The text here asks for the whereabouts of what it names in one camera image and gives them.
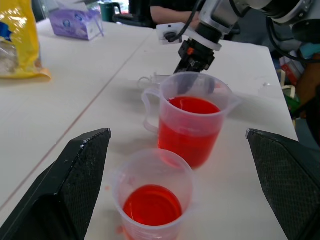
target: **cable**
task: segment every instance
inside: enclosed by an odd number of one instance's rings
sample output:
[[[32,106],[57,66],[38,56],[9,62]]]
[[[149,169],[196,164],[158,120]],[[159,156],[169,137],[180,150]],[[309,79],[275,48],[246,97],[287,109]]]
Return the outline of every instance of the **cable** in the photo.
[[[274,24],[273,21],[272,21],[272,23],[270,24],[270,28],[271,28],[271,32],[273,33],[273,36],[274,36],[275,39],[278,40],[279,42],[285,42],[285,41],[294,40],[293,37],[289,37],[289,38],[281,38],[281,37],[279,37],[278,33],[276,32],[275,24]]]
[[[196,1],[188,21],[186,21],[185,25],[183,26],[181,31],[176,36],[167,39],[169,43],[173,43],[174,41],[177,41],[178,39],[180,39],[185,34],[185,32],[188,29],[190,23],[192,22],[194,16],[196,15],[196,12],[197,12],[199,6],[201,5],[202,1],[203,0],[197,0]]]
[[[272,45],[274,46],[274,48],[280,53],[282,54],[283,56],[289,58],[289,59],[292,59],[294,61],[298,61],[298,62],[301,62],[301,63],[305,63],[305,64],[320,64],[320,60],[315,60],[315,59],[304,59],[304,58],[301,58],[301,57],[295,57],[295,56],[292,56],[286,52],[284,52],[278,45],[277,43],[275,42],[274,40],[274,37],[273,37],[273,34],[272,34],[272,30],[271,30],[271,24],[272,23],[272,19],[267,17],[266,18],[266,30],[268,32],[268,36],[269,36],[269,39],[270,39],[270,42],[272,43]]]
[[[243,10],[243,13],[240,13],[234,0],[229,0],[230,2],[230,5],[232,7],[232,10],[234,11],[235,15],[237,15],[239,18],[243,18],[248,12],[249,10],[251,9],[250,7],[247,7],[245,10]]]

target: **plastic bag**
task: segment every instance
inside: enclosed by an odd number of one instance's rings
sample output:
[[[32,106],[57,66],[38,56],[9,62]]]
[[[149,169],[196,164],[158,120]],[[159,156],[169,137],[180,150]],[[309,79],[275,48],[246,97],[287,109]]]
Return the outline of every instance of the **plastic bag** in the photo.
[[[49,76],[42,68],[31,0],[1,0],[0,78]]]

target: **person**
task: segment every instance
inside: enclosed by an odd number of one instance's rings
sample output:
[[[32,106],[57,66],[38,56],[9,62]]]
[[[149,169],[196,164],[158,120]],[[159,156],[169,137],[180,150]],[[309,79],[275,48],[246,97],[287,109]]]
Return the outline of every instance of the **person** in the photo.
[[[156,24],[186,23],[197,0],[151,0],[150,12]],[[200,6],[195,13],[190,26],[196,28],[199,24]]]

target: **plastic measuring cup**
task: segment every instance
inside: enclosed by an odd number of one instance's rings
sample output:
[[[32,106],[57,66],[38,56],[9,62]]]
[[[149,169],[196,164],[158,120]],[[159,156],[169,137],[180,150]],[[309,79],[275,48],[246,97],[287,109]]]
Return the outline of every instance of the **plastic measuring cup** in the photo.
[[[147,226],[132,220],[123,210],[128,197],[145,185],[158,185],[170,190],[179,200],[182,215],[161,226]],[[183,220],[190,211],[194,194],[194,175],[178,155],[162,149],[148,149],[133,154],[112,180],[112,195],[130,240],[175,240]]]
[[[151,113],[148,94],[160,98],[159,128],[148,122]],[[179,96],[203,99],[220,111],[198,114],[182,110],[168,101]],[[174,74],[159,89],[146,89],[141,98],[146,108],[143,125],[158,134],[158,147],[178,154],[192,168],[200,167],[209,158],[225,117],[241,102],[225,83],[198,72]]]

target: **purple box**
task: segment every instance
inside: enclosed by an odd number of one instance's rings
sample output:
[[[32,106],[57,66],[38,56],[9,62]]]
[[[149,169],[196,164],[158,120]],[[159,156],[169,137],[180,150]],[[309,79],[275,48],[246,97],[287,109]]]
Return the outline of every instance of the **purple box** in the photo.
[[[57,36],[91,40],[103,34],[99,11],[58,9],[50,13],[49,19]]]

